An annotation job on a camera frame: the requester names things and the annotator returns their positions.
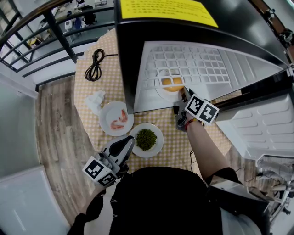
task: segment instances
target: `shrimp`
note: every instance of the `shrimp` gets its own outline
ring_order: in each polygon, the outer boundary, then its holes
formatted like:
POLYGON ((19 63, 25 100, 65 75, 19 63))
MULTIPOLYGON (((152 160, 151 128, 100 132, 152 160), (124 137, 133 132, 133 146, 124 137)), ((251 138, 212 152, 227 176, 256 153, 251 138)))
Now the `shrimp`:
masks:
POLYGON ((115 124, 117 120, 111 122, 110 127, 112 130, 122 129, 124 126, 115 124))
POLYGON ((126 123, 128 121, 128 116, 125 114, 124 110, 122 109, 121 110, 121 115, 123 116, 123 118, 120 118, 119 117, 119 120, 122 122, 122 123, 126 123))

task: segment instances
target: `yellow label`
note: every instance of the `yellow label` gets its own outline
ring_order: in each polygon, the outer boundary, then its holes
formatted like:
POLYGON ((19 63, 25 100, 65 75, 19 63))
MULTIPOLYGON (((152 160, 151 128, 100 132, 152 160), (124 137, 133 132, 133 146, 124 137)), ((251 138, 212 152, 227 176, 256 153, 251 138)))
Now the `yellow label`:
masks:
POLYGON ((218 27, 201 2, 193 0, 121 0, 123 19, 168 18, 218 27))

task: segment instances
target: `black and white marker cube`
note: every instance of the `black and white marker cube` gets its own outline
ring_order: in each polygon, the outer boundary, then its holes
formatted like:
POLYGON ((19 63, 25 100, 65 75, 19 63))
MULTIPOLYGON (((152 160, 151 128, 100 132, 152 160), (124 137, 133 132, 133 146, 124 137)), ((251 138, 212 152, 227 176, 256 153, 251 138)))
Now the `black and white marker cube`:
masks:
POLYGON ((83 172, 91 180, 100 183, 102 186, 108 185, 117 178, 116 174, 111 169, 93 156, 87 161, 83 168, 83 172))
POLYGON ((210 104, 208 101, 201 99, 195 94, 193 94, 187 103, 185 110, 197 120, 200 120, 208 125, 212 124, 219 111, 217 107, 210 104))

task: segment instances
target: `railing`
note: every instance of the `railing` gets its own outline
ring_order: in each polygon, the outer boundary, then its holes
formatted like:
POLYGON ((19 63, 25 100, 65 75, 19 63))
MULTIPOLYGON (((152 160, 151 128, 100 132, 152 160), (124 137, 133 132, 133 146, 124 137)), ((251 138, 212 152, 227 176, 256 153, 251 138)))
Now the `railing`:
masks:
MULTIPOLYGON (((5 28, 1 38, 0 38, 0 50, 2 49, 3 45, 6 45, 9 48, 9 51, 4 54, 2 57, 0 57, 0 62, 2 62, 4 65, 6 65, 7 67, 9 67, 10 69, 12 69, 15 72, 20 72, 21 70, 23 70, 24 68, 48 57, 51 55, 54 55, 58 52, 61 51, 66 51, 67 56, 60 58, 58 60, 49 62, 43 66, 40 66, 38 68, 35 68, 31 71, 29 71, 28 73, 24 74, 23 77, 26 77, 28 75, 31 75, 32 73, 35 73, 36 71, 39 71, 47 66, 53 65, 55 63, 64 61, 64 60, 68 60, 71 59, 74 63, 76 63, 78 56, 82 55, 82 53, 75 53, 73 48, 77 47, 77 46, 81 46, 87 43, 91 43, 91 42, 96 42, 99 37, 94 37, 91 39, 87 39, 84 41, 80 41, 77 43, 73 43, 70 44, 67 40, 67 37, 75 35, 75 34, 80 34, 81 32, 84 31, 88 31, 88 30, 93 30, 96 28, 102 28, 102 27, 109 27, 109 26, 114 26, 114 21, 109 21, 109 22, 100 22, 100 23, 95 23, 95 24, 91 24, 89 26, 83 27, 83 28, 78 28, 75 29, 73 31, 70 32, 63 32, 60 24, 72 20, 72 19, 77 19, 79 17, 85 16, 85 15, 89 15, 89 14, 95 14, 97 12, 102 12, 102 11, 111 11, 114 10, 114 6, 103 6, 103 7, 99 7, 99 8, 93 8, 93 9, 89 9, 89 10, 83 10, 82 12, 78 12, 78 13, 73 13, 71 15, 66 15, 64 17, 61 18, 57 18, 55 19, 54 15, 52 14, 51 10, 54 9, 55 7, 58 7, 60 5, 66 4, 68 2, 70 2, 71 0, 51 0, 45 4, 43 4, 42 6, 34 9, 33 11, 31 11, 29 14, 27 14, 25 17, 21 17, 20 13, 18 12, 18 10, 16 9, 15 5, 13 5, 14 11, 16 12, 16 14, 13 16, 13 18, 8 21, 7 18, 5 18, 4 20, 7 23, 7 27, 5 28), (9 38, 13 35, 19 36, 19 30, 22 29, 25 26, 28 26, 28 24, 30 22, 32 22, 34 19, 40 17, 40 16, 44 16, 47 25, 36 30, 35 32, 33 32, 31 30, 31 34, 29 36, 27 36, 26 38, 21 38, 21 41, 14 45, 11 46, 9 44, 7 44, 7 41, 9 40, 9 38), (35 47, 30 46, 27 42, 30 39, 35 38, 37 35, 40 35, 41 33, 50 30, 51 33, 51 38, 44 40, 43 42, 41 42, 40 44, 36 45, 35 47), (51 44, 52 42, 55 41, 59 41, 59 43, 61 44, 62 48, 58 48, 56 50, 50 51, 49 53, 43 54, 37 58, 33 58, 33 53, 36 50, 39 50, 40 48, 51 44), (20 51, 18 50, 18 48, 21 45, 25 45, 25 47, 28 49, 28 51, 24 52, 24 53, 20 53, 20 51), (11 53, 15 53, 15 55, 17 55, 17 58, 14 59, 11 62, 7 62, 5 59, 11 54, 11 53), (31 58, 30 60, 27 59, 27 56, 31 54, 31 58), (21 66, 20 68, 15 68, 13 65, 18 62, 19 60, 22 60, 25 64, 23 66, 21 66)), ((0 10, 0 16, 5 16, 4 13, 0 10)))

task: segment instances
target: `wristband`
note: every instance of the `wristband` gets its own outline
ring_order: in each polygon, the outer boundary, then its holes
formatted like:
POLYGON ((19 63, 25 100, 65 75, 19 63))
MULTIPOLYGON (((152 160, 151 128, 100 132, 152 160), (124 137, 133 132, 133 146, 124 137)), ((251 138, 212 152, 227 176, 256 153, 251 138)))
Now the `wristband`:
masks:
POLYGON ((190 123, 195 122, 195 121, 197 121, 196 118, 193 118, 193 119, 189 120, 189 121, 185 124, 185 131, 187 131, 187 126, 188 126, 190 123))

